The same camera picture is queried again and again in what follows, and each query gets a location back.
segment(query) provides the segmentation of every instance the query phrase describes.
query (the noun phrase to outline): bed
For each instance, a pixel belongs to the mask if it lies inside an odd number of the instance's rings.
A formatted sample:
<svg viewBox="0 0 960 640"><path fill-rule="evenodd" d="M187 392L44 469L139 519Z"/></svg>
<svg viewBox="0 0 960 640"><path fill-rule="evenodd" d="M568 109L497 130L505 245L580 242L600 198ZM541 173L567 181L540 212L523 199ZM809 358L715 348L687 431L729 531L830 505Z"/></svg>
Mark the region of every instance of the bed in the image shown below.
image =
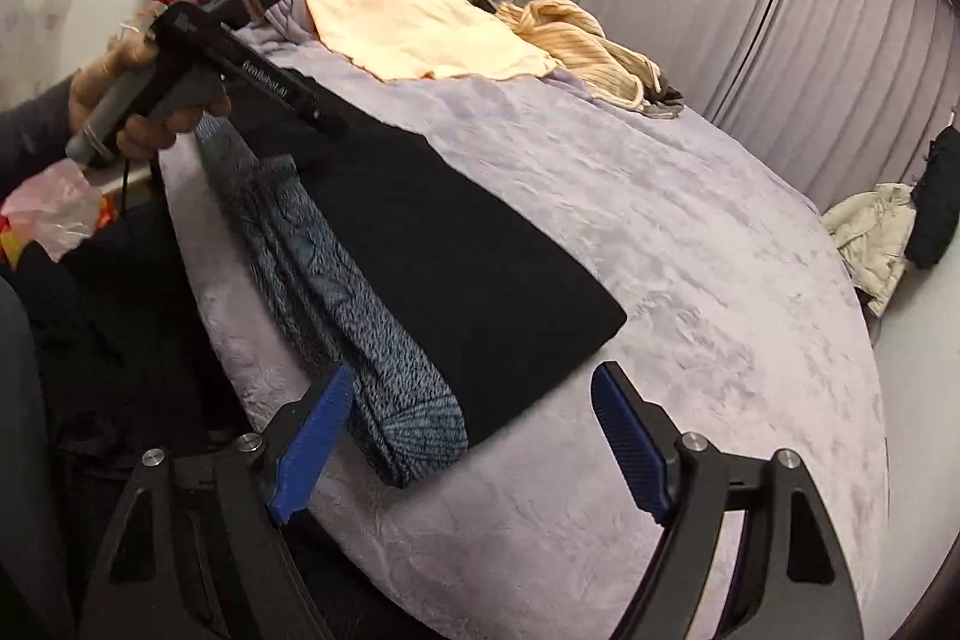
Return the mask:
<svg viewBox="0 0 960 640"><path fill-rule="evenodd" d="M751 456L800 451L865 603L887 513L880 385L856 295L809 201L693 111L624 112L562 71L385 85L319 42L244 35L277 65L426 135L628 314L560 389L411 488L382 485L341 439L310 509L388 597L451 640L610 636L659 536L590 409L592 367L617 360L680 429ZM161 167L203 322L261 428L308 378L251 282L194 140ZM692 637L712 636L736 530L736 518L724 527Z"/></svg>

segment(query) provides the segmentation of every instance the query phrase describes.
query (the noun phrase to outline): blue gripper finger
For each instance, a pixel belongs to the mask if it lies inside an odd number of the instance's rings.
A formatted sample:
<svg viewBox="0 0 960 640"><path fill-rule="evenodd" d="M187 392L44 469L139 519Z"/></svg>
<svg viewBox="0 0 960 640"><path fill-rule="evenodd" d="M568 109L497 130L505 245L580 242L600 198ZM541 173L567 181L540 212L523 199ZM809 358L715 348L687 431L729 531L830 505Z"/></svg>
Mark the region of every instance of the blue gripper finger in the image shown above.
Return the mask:
<svg viewBox="0 0 960 640"><path fill-rule="evenodd" d="M267 505L277 523L286 524L306 507L352 405L353 374L340 365L277 463L277 485Z"/></svg>
<svg viewBox="0 0 960 640"><path fill-rule="evenodd" d="M664 523L673 507L664 455L603 365L593 372L590 400L637 507L651 514L656 523Z"/></svg>

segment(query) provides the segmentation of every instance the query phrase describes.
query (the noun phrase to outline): black towel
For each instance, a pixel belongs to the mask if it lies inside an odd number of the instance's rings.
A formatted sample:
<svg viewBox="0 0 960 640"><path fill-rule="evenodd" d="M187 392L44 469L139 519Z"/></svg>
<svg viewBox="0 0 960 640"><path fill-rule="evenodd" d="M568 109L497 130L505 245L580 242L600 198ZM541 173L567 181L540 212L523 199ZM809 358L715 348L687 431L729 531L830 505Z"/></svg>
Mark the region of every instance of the black towel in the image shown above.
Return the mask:
<svg viewBox="0 0 960 640"><path fill-rule="evenodd" d="M589 272L419 135L302 77L349 130L320 134L234 86L261 160L290 154L340 244L453 390L475 445L558 386L626 316Z"/></svg>

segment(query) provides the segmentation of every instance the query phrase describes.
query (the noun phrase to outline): beige jacket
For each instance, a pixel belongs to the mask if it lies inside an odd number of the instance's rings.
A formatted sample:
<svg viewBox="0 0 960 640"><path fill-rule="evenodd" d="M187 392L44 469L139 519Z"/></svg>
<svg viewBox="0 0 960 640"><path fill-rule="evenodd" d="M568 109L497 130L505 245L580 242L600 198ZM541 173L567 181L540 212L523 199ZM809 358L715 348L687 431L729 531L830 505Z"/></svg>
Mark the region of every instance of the beige jacket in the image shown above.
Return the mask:
<svg viewBox="0 0 960 640"><path fill-rule="evenodd" d="M872 299L867 306L880 316L904 276L904 248L917 210L908 185L885 183L830 208L822 218L843 257L853 285Z"/></svg>

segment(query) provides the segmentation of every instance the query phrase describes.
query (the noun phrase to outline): gray knit fabric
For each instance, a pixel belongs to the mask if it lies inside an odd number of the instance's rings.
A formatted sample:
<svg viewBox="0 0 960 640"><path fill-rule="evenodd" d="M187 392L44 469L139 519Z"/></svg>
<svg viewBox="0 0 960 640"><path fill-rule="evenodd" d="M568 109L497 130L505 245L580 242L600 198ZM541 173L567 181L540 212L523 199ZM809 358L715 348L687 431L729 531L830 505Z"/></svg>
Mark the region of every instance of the gray knit fabric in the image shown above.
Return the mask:
<svg viewBox="0 0 960 640"><path fill-rule="evenodd" d="M293 160L259 161L221 118L205 116L197 140L253 279L304 369L353 370L350 432L380 477L409 485L457 461L468 443L456 397L337 241Z"/></svg>

